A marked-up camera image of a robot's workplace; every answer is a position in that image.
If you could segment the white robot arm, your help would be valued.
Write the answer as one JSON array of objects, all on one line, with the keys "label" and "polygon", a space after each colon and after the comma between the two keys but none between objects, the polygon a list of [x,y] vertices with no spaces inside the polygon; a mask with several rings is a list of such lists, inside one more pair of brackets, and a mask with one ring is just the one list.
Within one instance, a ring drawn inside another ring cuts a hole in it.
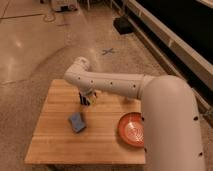
[{"label": "white robot arm", "polygon": [[147,171],[207,171],[198,103],[183,79],[93,72],[84,57],[75,59],[64,79],[84,97],[101,90],[141,102]]}]

